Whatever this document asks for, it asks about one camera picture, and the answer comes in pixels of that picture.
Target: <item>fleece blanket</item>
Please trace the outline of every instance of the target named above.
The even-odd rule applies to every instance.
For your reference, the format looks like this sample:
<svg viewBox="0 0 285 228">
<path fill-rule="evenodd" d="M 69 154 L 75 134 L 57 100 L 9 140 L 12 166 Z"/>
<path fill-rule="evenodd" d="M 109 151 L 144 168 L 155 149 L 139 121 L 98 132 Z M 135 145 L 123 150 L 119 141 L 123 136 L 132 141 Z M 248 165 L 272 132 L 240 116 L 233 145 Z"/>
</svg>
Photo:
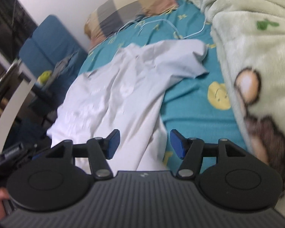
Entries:
<svg viewBox="0 0 285 228">
<path fill-rule="evenodd" d="M 211 36 L 230 102 L 254 155 L 283 179 L 285 216 L 285 0 L 190 0 Z"/>
</svg>

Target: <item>black mount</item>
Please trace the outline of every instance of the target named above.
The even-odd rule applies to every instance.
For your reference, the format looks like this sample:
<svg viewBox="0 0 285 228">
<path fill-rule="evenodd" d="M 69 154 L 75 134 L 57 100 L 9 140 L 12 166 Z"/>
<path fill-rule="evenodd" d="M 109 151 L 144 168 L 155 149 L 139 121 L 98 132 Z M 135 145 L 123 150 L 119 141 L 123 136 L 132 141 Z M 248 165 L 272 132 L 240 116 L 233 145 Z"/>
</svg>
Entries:
<svg viewBox="0 0 285 228">
<path fill-rule="evenodd" d="M 0 154 L 0 187 L 6 186 L 8 177 L 41 153 L 36 145 L 17 143 Z"/>
<path fill-rule="evenodd" d="M 66 208 L 88 192 L 99 180 L 113 178 L 106 161 L 119 145 L 120 132 L 115 129 L 107 138 L 93 138 L 86 144 L 73 145 L 64 140 L 37 159 L 14 172 L 7 182 L 16 206 L 45 212 Z M 74 165 L 75 158 L 88 158 L 91 175 Z"/>
<path fill-rule="evenodd" d="M 201 193 L 225 209 L 256 211 L 274 207 L 282 192 L 280 175 L 228 139 L 218 144 L 170 134 L 172 147 L 184 158 L 176 177 L 194 180 Z M 216 157 L 216 165 L 200 173 L 203 157 Z"/>
</svg>

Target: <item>window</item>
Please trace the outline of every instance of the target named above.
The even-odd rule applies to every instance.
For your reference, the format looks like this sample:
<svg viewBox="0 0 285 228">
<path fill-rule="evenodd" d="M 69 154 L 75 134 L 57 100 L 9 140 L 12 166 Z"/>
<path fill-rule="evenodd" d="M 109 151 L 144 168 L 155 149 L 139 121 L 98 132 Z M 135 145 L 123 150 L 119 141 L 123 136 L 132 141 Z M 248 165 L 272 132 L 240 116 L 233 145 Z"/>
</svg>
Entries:
<svg viewBox="0 0 285 228">
<path fill-rule="evenodd" d="M 0 51 L 9 62 L 36 27 L 17 0 L 0 0 Z"/>
</svg>

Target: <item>checkered pillowcase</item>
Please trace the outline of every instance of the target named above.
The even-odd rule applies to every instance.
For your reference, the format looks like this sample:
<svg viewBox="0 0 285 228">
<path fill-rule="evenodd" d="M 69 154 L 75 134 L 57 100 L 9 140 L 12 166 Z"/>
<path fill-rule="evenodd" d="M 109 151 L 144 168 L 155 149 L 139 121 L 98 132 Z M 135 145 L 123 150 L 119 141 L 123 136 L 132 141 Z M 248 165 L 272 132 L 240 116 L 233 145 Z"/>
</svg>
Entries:
<svg viewBox="0 0 285 228">
<path fill-rule="evenodd" d="M 90 15 L 84 31 L 95 47 L 131 20 L 177 8 L 176 0 L 108 0 Z"/>
</svg>

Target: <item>yellow object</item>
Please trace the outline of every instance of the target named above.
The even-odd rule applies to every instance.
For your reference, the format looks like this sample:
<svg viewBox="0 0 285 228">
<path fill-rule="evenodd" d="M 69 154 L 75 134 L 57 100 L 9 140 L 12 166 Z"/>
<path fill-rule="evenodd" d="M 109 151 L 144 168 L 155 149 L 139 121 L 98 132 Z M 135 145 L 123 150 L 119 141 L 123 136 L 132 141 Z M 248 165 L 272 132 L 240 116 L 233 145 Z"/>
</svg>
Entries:
<svg viewBox="0 0 285 228">
<path fill-rule="evenodd" d="M 142 25 L 145 24 L 145 23 L 146 23 L 145 21 L 140 21 L 139 23 L 137 23 L 137 24 L 135 25 L 134 28 L 136 28 L 136 27 L 138 27 L 138 26 L 142 26 Z"/>
<path fill-rule="evenodd" d="M 91 56 L 94 53 L 94 51 L 92 51 L 87 57 Z"/>
<path fill-rule="evenodd" d="M 213 49 L 213 48 L 215 48 L 215 47 L 216 47 L 216 44 L 212 44 L 212 45 L 207 44 L 207 46 L 208 46 L 208 48 Z"/>
<path fill-rule="evenodd" d="M 182 14 L 182 15 L 179 15 L 179 16 L 178 16 L 178 19 L 179 19 L 179 20 L 182 20 L 182 19 L 184 19 L 184 18 L 186 18 L 186 17 L 187 17 L 186 14 Z"/>
<path fill-rule="evenodd" d="M 160 25 L 159 24 L 157 24 L 154 28 L 153 28 L 153 30 L 156 30 L 156 31 L 158 31 L 160 29 Z"/>
<path fill-rule="evenodd" d="M 110 41 L 108 42 L 108 45 L 113 44 L 115 41 L 116 37 L 114 36 L 113 38 L 110 39 Z"/>
<path fill-rule="evenodd" d="M 161 15 L 163 15 L 163 14 L 171 14 L 173 11 L 174 11 L 173 9 L 170 9 L 169 11 L 164 12 L 164 13 L 162 13 Z"/>
<path fill-rule="evenodd" d="M 167 151 L 165 152 L 165 156 L 163 157 L 163 164 L 167 166 L 169 158 L 173 155 L 173 152 Z"/>
<path fill-rule="evenodd" d="M 117 45 L 117 48 L 119 49 L 119 48 L 122 48 L 122 46 L 125 44 L 125 42 L 122 42 L 122 43 L 120 43 L 120 44 L 118 44 Z"/>
<path fill-rule="evenodd" d="M 37 82 L 41 85 L 45 85 L 46 82 L 49 80 L 49 78 L 52 75 L 51 70 L 44 71 L 37 79 Z"/>
<path fill-rule="evenodd" d="M 208 101 L 218 110 L 228 110 L 231 108 L 224 83 L 220 84 L 217 81 L 211 83 L 208 88 Z"/>
<path fill-rule="evenodd" d="M 179 35 L 179 36 L 178 36 L 176 32 L 173 33 L 173 37 L 174 37 L 175 39 L 183 39 L 183 38 L 184 38 L 182 35 Z"/>
</svg>

